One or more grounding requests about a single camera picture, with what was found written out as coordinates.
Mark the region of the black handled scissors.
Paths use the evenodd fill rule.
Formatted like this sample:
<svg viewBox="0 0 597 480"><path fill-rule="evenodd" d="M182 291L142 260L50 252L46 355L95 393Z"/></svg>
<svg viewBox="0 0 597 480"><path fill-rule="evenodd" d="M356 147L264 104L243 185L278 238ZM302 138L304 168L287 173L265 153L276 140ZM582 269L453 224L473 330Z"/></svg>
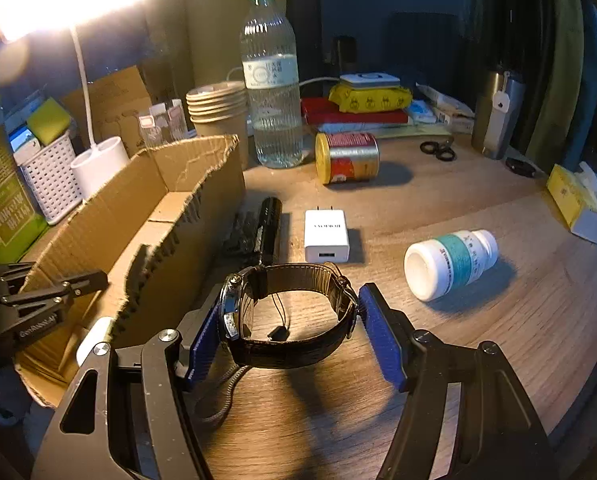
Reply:
<svg viewBox="0 0 597 480"><path fill-rule="evenodd" d="M457 154L455 154L452 144L452 138L443 141L424 141L420 144L420 151L426 155L434 156L441 162L453 162L457 159Z"/></svg>

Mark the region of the green sponge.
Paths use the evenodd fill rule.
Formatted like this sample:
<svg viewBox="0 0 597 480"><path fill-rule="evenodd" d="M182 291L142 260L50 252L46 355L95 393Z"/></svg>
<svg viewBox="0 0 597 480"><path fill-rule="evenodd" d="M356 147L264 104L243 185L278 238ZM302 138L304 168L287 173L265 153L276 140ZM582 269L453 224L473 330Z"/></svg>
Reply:
<svg viewBox="0 0 597 480"><path fill-rule="evenodd" d="M71 115L53 98L45 100L26 120L27 127L43 146L62 136L71 122Z"/></svg>

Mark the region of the white pill bottle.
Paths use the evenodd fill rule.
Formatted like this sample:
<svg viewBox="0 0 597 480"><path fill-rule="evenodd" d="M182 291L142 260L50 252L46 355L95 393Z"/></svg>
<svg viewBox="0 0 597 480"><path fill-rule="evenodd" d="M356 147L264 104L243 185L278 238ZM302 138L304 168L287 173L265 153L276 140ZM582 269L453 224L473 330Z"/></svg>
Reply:
<svg viewBox="0 0 597 480"><path fill-rule="evenodd" d="M463 230L410 245L403 270L413 295L430 302L477 281L498 257L498 243L489 231Z"/></svg>

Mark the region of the brown leather wristwatch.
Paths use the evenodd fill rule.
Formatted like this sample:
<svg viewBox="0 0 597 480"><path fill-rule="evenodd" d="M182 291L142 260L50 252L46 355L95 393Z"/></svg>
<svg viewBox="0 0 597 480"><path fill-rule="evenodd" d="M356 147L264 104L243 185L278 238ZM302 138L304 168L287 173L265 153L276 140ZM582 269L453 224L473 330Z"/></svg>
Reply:
<svg viewBox="0 0 597 480"><path fill-rule="evenodd" d="M292 340L292 314L284 299L299 292L327 299L336 323ZM264 339L255 339L256 308L262 301L274 306L279 324ZM196 363L209 363L223 344L233 364L196 398L193 418L207 427L220 426L232 408L236 386L250 370L294 370L319 363L353 335L358 315L358 296L334 263L259 264L228 275L192 352Z"/></svg>

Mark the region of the brown lamp packaging box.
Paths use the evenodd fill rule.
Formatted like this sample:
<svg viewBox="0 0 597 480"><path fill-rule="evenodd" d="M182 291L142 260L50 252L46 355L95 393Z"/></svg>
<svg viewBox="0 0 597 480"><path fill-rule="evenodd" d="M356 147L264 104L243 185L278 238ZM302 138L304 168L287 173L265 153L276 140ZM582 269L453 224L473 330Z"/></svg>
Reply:
<svg viewBox="0 0 597 480"><path fill-rule="evenodd" d="M93 139L119 136L129 158L142 150L138 115L152 100L137 66L109 74L88 86Z"/></svg>

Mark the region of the yellow wet wipes pack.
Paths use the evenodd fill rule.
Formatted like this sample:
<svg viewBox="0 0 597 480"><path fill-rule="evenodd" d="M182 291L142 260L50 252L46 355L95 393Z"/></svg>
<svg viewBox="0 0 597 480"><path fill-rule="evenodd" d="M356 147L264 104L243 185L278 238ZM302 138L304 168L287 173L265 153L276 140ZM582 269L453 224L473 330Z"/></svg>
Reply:
<svg viewBox="0 0 597 480"><path fill-rule="evenodd" d="M330 90L329 101L342 113L392 112L407 108L412 102L412 92L402 87L357 89L340 82Z"/></svg>

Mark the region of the white usb charger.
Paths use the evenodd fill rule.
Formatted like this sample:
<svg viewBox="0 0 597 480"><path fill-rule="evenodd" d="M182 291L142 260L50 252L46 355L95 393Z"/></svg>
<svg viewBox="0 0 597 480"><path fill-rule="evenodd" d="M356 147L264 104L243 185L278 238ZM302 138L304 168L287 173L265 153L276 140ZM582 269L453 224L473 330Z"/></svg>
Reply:
<svg viewBox="0 0 597 480"><path fill-rule="evenodd" d="M347 262L350 244L345 212L332 208L306 210L304 252L309 263Z"/></svg>

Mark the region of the clear plastic water bottle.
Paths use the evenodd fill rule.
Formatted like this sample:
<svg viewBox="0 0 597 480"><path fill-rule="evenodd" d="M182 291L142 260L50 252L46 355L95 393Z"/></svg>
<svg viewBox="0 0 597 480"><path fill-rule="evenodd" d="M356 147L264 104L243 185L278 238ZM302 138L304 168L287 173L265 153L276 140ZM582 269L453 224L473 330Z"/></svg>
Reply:
<svg viewBox="0 0 597 480"><path fill-rule="evenodd" d="M303 160L294 30L276 0L248 1L241 62L257 158L268 168L293 168Z"/></svg>

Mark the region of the black flashlight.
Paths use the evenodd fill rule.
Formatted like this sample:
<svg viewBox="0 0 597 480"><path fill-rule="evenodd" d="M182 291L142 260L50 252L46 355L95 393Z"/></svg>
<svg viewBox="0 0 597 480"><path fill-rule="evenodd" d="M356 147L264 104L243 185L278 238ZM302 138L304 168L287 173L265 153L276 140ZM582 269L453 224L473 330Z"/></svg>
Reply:
<svg viewBox="0 0 597 480"><path fill-rule="evenodd" d="M277 197L263 200L259 209L252 261L269 266L274 263L277 253L277 237L280 230L282 203Z"/></svg>

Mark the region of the stacked brown paper cups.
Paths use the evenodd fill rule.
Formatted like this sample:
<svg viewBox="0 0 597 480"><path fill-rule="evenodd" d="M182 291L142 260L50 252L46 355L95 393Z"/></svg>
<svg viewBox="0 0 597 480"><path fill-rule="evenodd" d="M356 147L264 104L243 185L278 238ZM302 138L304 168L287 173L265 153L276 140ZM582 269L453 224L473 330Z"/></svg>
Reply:
<svg viewBox="0 0 597 480"><path fill-rule="evenodd" d="M236 136L241 167L248 168L248 94L243 81L220 81L187 92L190 119L198 136Z"/></svg>

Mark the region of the silver thermos flask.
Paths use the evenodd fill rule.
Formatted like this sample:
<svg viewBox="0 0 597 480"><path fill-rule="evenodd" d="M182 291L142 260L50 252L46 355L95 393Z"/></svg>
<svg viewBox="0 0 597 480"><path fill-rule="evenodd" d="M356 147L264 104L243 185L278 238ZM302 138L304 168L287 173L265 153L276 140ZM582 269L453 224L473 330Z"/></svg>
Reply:
<svg viewBox="0 0 597 480"><path fill-rule="evenodd" d="M472 146L490 159L501 159L510 144L523 104L520 74L502 66L487 75L476 102Z"/></svg>

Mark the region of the brown cardboard box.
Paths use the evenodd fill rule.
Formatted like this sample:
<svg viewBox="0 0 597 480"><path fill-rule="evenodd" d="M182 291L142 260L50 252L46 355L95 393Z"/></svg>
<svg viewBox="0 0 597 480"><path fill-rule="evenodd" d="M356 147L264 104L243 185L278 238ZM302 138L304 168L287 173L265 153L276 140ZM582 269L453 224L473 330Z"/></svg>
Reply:
<svg viewBox="0 0 597 480"><path fill-rule="evenodd" d="M100 270L108 287L74 300L65 320L14 358L33 399L56 408L76 349L100 318L116 348L174 328L205 287L245 194L236 136L146 148L54 232L27 275L36 292Z"/></svg>

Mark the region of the red can with yellow lid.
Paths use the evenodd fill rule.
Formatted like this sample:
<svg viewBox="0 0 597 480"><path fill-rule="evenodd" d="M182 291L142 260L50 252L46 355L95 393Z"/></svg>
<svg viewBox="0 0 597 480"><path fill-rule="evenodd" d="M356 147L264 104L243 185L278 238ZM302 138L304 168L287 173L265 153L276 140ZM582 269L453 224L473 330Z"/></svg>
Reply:
<svg viewBox="0 0 597 480"><path fill-rule="evenodd" d="M315 169L324 185L370 181L379 173L379 144L366 132L319 132Z"/></svg>

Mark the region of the green printed package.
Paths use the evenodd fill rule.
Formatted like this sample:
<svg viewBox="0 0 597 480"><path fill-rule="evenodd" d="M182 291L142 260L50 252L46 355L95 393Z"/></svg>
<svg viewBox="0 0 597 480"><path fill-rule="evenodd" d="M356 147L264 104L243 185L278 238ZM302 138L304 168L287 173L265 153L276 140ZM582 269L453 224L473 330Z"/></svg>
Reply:
<svg viewBox="0 0 597 480"><path fill-rule="evenodd" d="M18 169L0 105L0 264L18 262L48 223Z"/></svg>

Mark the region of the clear patterned glass cup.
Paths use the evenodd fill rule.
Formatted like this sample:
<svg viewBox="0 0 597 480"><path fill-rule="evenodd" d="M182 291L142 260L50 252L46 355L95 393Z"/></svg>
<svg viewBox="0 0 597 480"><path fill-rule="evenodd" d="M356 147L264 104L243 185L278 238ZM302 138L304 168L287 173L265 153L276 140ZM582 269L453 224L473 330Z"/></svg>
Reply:
<svg viewBox="0 0 597 480"><path fill-rule="evenodd" d="M138 121L147 148L189 139L184 108L179 99L150 106L138 115Z"/></svg>

